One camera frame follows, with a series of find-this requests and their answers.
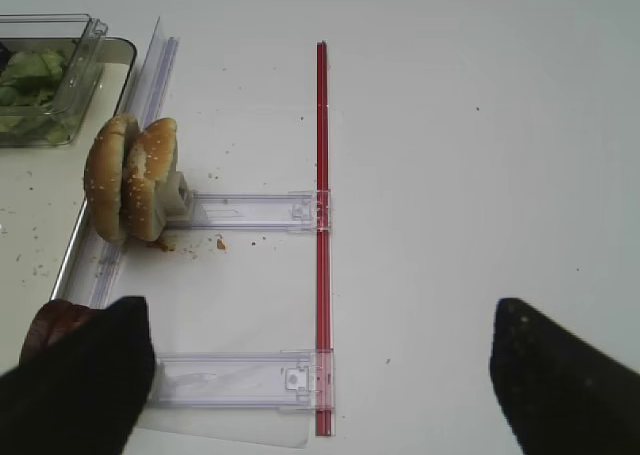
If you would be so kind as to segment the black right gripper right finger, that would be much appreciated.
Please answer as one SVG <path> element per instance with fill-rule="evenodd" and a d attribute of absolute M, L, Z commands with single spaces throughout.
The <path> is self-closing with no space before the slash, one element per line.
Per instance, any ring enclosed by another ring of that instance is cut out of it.
<path fill-rule="evenodd" d="M 638 372 L 521 299 L 496 305 L 489 374 L 523 453 L 638 453 Z"/>

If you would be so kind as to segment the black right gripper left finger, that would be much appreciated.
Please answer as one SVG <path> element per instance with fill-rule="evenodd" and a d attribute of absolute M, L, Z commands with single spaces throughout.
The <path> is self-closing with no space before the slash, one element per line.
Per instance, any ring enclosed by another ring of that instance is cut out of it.
<path fill-rule="evenodd" d="M 148 305 L 119 299 L 1 377 L 4 454 L 120 454 L 156 370 Z"/>

